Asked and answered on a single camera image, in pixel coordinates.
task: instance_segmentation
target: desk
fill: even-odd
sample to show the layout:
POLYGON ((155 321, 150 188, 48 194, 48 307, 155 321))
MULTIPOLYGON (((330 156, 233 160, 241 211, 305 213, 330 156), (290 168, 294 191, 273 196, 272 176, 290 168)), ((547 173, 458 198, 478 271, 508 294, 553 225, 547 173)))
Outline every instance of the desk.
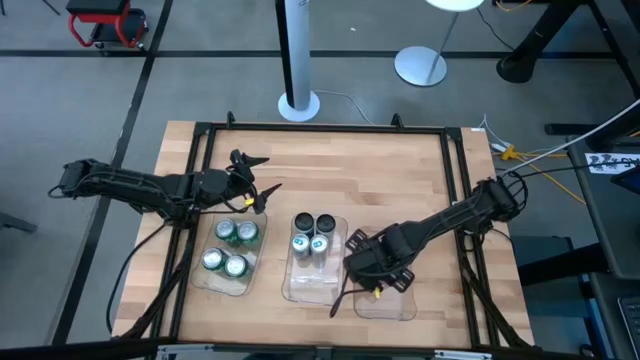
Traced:
MULTIPOLYGON (((168 123, 156 174, 184 171, 194 124, 168 123)), ((471 183, 492 175, 493 162, 485 133, 462 129, 462 134, 471 183)), ((180 341, 469 348, 456 246, 451 232, 429 242, 413 263, 416 280, 412 286, 418 314, 411 321, 360 318, 353 310, 351 297, 344 299, 336 317, 330 319, 328 307, 289 302, 281 294, 290 222, 295 214, 328 212, 345 218, 350 233, 363 228, 372 234, 393 222, 419 220, 448 206, 438 136, 218 130, 211 167, 226 167, 229 153, 236 148, 251 156, 271 158, 254 168, 258 189, 283 183, 267 204, 269 228, 262 260, 253 288, 242 297, 229 297, 189 284, 180 322, 180 341)), ((457 164, 455 151, 451 156, 452 163, 457 164)), ((457 194, 461 198, 459 171, 454 171, 454 175, 457 194)), ((160 223, 160 218, 154 214, 143 216, 137 241, 160 223)), ((203 215, 193 266, 200 261, 199 254, 211 226, 211 217, 203 215)), ((504 224, 496 227, 506 230, 504 224)), ((158 292, 170 232, 163 230, 133 258, 114 335, 131 327, 158 292)), ((495 303, 518 334, 533 344, 510 243, 501 235, 489 232, 484 252, 495 303)), ((168 333, 172 302, 170 299, 167 303, 161 335, 168 333)), ((479 301, 475 304, 481 339, 486 343, 484 313, 479 301)))

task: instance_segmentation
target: black table leg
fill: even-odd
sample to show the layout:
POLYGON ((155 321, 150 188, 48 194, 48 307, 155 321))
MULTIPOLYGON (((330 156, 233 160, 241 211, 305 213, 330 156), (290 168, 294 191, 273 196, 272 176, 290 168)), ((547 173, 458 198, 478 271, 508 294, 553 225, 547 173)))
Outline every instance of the black table leg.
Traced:
POLYGON ((14 228, 28 233, 36 231, 37 226, 5 213, 0 213, 0 227, 14 228))
POLYGON ((522 286, 607 270, 609 264, 599 243, 518 267, 522 286))
POLYGON ((552 1, 524 41, 498 62, 496 70, 500 77, 512 83, 529 81, 542 50, 583 3, 584 0, 552 1))

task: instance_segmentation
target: round pole base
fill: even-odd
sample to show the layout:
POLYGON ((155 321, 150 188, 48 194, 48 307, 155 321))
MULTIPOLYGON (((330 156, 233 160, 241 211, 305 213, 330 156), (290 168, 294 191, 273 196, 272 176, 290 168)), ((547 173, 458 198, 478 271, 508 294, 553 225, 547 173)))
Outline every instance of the round pole base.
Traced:
POLYGON ((311 92, 311 99, 309 100, 309 106, 304 110, 296 110, 289 106, 287 102, 287 93, 282 94, 278 100, 278 111, 283 118, 293 122, 305 122, 313 119, 320 111, 320 99, 318 95, 311 92))
POLYGON ((447 63, 437 52, 424 46, 411 46, 396 55, 395 68, 402 80, 416 86, 433 86, 447 75, 447 63), (436 60, 431 79, 429 70, 436 60))

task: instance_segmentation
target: silver can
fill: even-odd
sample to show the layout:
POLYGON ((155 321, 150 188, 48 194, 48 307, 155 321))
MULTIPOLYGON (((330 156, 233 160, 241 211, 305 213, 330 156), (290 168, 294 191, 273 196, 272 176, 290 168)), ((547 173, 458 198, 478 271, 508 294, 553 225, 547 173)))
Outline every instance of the silver can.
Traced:
POLYGON ((324 235, 316 235, 311 239, 311 258, 313 266, 317 268, 324 267, 329 253, 329 239, 324 235))
POLYGON ((251 266, 247 259, 242 255, 233 255, 227 259, 227 263, 224 265, 224 272, 232 278, 242 278, 251 271, 251 266))
POLYGON ((202 254, 202 266, 208 270, 216 271, 224 267, 229 256, 219 248, 211 248, 202 254))
POLYGON ((293 255, 298 259, 298 261, 306 260, 311 256, 309 247, 309 237, 305 234, 296 234, 293 239, 291 239, 293 255))
POLYGON ((244 221, 238 224, 238 239, 245 245, 259 242, 260 230, 258 230, 258 225, 252 221, 244 221))

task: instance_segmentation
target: paper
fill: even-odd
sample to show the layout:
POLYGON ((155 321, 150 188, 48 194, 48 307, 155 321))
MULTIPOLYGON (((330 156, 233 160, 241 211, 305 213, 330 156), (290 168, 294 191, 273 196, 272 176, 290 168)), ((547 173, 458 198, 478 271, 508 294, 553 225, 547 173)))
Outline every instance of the paper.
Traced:
POLYGON ((592 174, 616 175, 640 165, 640 154, 585 153, 587 164, 623 161, 625 164, 591 166, 592 174))

